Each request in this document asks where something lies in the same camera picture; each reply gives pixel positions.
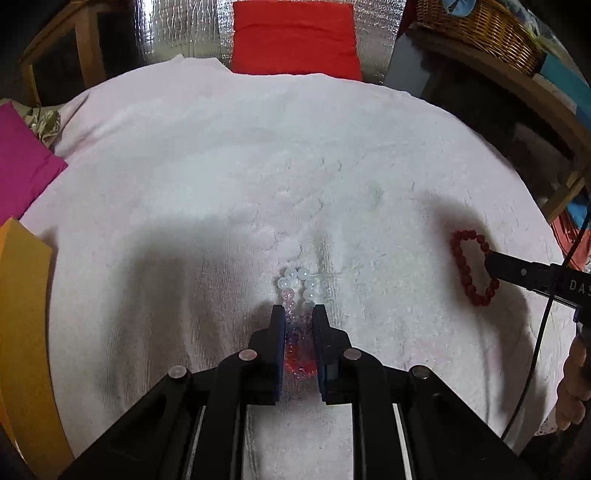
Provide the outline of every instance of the foil wall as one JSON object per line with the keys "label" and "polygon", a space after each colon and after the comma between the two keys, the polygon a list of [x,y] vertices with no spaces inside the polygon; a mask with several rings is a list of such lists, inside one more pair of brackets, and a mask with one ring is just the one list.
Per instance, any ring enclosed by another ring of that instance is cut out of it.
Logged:
{"label": "foil wall", "polygon": [[[135,35],[144,63],[217,57],[229,64],[235,0],[135,0]],[[357,54],[363,78],[382,82],[406,0],[340,0],[355,9]]]}

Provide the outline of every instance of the red pillow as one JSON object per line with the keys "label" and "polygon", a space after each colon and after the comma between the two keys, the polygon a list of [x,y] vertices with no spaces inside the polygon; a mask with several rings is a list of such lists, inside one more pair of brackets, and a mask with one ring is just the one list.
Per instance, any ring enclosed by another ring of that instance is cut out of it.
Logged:
{"label": "red pillow", "polygon": [[0,106],[0,225],[20,218],[68,165],[29,130],[10,102]]}
{"label": "red pillow", "polygon": [[233,8],[233,72],[362,79],[353,5],[247,0],[234,2]]}

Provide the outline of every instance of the black cable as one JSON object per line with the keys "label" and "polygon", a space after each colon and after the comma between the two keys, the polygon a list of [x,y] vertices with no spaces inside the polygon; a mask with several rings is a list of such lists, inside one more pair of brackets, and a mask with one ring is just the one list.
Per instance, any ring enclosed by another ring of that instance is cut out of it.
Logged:
{"label": "black cable", "polygon": [[[591,207],[591,198],[589,199],[589,202],[587,204],[587,214],[585,215],[585,220],[583,220],[583,225],[581,225],[581,228],[579,230],[579,234],[577,235],[577,238],[574,240],[572,247],[570,247],[569,253],[566,255],[566,257],[564,257],[564,261],[562,262],[563,267],[568,267],[571,259],[573,258],[573,255],[574,255],[577,247],[579,246],[579,244],[581,243],[581,240],[583,239],[583,234],[585,233],[585,230],[587,229],[587,226],[589,225],[589,220],[591,220],[591,210],[589,209],[590,207]],[[527,391],[530,388],[531,381],[534,378],[535,365],[538,362],[538,354],[540,353],[540,347],[542,345],[542,337],[544,335],[544,329],[546,328],[546,323],[548,322],[548,315],[550,315],[550,309],[552,308],[552,302],[554,301],[554,286],[553,285],[550,286],[549,293],[550,293],[550,296],[548,297],[548,302],[546,303],[544,315],[542,316],[542,321],[540,323],[540,329],[538,331],[538,337],[535,340],[534,356],[531,359],[530,371],[527,374],[527,379],[525,380],[525,385],[523,387],[523,391],[521,392],[521,396],[519,397],[519,401],[517,402],[517,405],[515,406],[515,410],[513,411],[513,415],[511,415],[511,418],[509,419],[509,423],[507,424],[507,427],[505,428],[503,435],[501,435],[501,440],[505,440],[505,438],[507,437],[507,434],[511,430],[511,427],[515,423],[515,419],[517,418],[517,415],[519,415],[519,411],[521,409],[521,406],[523,405],[523,402],[525,401],[525,397],[527,396]]]}

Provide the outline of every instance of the wicker basket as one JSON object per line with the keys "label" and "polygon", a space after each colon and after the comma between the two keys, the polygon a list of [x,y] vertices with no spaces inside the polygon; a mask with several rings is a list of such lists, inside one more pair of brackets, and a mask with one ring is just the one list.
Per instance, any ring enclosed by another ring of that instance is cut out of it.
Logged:
{"label": "wicker basket", "polygon": [[476,0],[467,17],[454,17],[441,0],[418,0],[417,21],[426,28],[460,40],[507,62],[528,76],[543,53],[527,30],[496,0]]}

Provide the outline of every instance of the magenta cushion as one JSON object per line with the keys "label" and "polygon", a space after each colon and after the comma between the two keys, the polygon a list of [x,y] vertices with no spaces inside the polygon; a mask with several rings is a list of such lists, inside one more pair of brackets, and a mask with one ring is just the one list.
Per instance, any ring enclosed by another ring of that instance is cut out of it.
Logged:
{"label": "magenta cushion", "polygon": [[0,225],[20,218],[67,167],[29,130],[10,102],[0,105]]}

